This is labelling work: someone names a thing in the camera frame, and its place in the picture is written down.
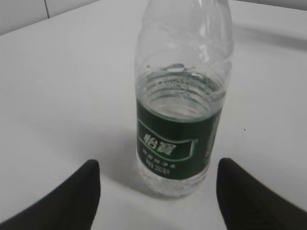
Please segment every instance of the table surface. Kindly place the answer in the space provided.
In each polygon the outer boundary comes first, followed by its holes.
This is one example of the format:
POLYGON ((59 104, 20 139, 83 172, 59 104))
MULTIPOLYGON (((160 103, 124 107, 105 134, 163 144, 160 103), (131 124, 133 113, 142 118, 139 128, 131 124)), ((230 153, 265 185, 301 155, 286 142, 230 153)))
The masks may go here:
POLYGON ((231 2, 233 77, 201 188, 155 197, 135 171, 133 59, 147 1, 101 0, 0 37, 0 222, 98 159, 93 230, 224 230, 217 163, 231 157, 307 210, 307 13, 231 2))

